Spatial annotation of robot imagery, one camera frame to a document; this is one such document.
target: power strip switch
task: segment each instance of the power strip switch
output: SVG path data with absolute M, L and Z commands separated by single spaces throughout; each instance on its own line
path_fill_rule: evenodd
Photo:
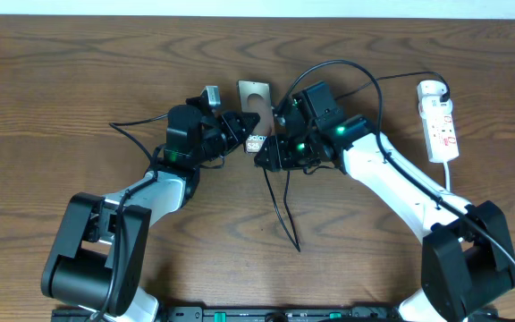
M 452 100 L 441 102 L 446 86 L 437 80 L 423 80 L 417 86 L 417 93 L 428 160 L 433 163 L 453 160 L 459 152 L 452 122 Z

